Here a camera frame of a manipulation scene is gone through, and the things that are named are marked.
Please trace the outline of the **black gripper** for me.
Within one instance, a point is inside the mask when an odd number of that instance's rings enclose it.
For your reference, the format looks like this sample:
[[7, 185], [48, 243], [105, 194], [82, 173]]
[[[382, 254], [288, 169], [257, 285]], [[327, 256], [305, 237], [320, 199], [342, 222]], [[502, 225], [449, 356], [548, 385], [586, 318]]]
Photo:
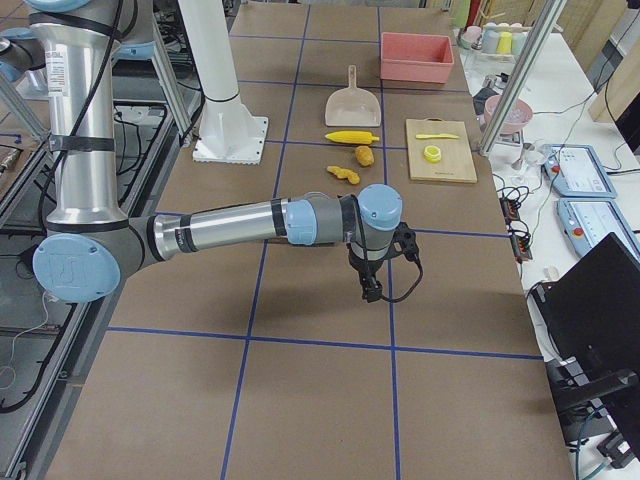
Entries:
[[382, 299], [382, 284], [375, 275], [385, 260], [403, 255], [407, 261], [417, 261], [415, 231], [400, 222], [393, 231], [374, 229], [366, 223], [357, 226], [347, 244], [350, 265], [360, 273], [362, 299], [376, 302]]

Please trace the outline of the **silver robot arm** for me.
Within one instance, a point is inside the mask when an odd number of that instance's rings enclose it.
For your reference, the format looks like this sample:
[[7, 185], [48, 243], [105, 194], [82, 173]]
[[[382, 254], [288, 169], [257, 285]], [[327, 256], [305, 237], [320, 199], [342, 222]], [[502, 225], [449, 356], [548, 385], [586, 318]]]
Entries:
[[9, 82], [45, 65], [43, 46], [30, 28], [15, 27], [1, 32], [1, 73]]
[[401, 219], [402, 199], [373, 184], [358, 195], [322, 193], [184, 215], [132, 218], [120, 207], [114, 141], [112, 58], [154, 44], [149, 1], [34, 1], [31, 29], [45, 53], [56, 205], [33, 270], [60, 299], [87, 303], [111, 294], [134, 273], [177, 254], [283, 238], [293, 245], [343, 242], [363, 298], [383, 298], [382, 264], [419, 259]]

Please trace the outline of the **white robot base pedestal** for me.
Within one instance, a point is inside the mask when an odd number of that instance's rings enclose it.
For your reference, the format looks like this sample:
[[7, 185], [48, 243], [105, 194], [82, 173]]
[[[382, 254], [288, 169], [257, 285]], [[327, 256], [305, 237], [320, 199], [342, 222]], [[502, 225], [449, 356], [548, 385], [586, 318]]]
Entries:
[[222, 3], [183, 0], [179, 7], [205, 99], [194, 160], [258, 164], [268, 119], [242, 102]]

